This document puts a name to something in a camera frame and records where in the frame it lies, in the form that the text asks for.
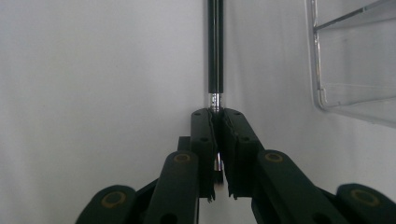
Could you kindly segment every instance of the silver ferrule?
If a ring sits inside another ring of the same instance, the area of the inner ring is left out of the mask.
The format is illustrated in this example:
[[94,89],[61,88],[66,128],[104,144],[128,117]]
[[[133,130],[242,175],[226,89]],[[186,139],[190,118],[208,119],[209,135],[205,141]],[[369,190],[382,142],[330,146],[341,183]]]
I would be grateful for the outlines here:
[[214,112],[219,112],[221,109],[221,93],[209,93],[210,109]]
[[218,155],[216,155],[216,158],[215,158],[215,171],[222,171],[222,160],[221,160],[219,152],[218,152]]

